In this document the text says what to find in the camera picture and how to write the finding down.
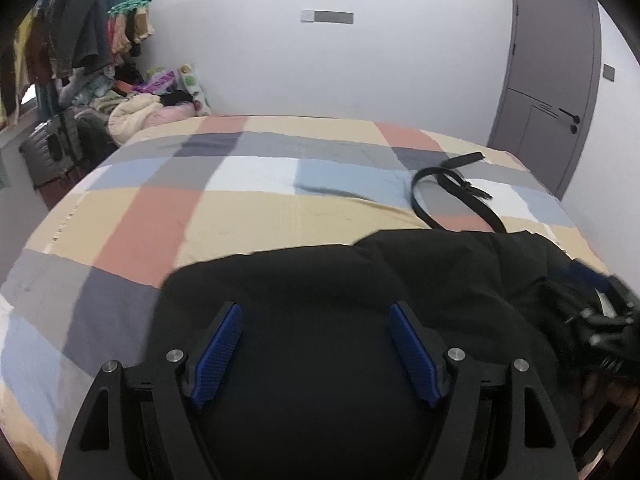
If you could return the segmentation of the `person right hand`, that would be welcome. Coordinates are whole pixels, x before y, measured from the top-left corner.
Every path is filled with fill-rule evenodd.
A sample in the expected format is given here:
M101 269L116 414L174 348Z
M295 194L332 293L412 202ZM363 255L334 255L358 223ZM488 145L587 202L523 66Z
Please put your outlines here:
M574 453L591 462L602 451L615 462L639 426L639 387L591 374L582 392L582 414Z

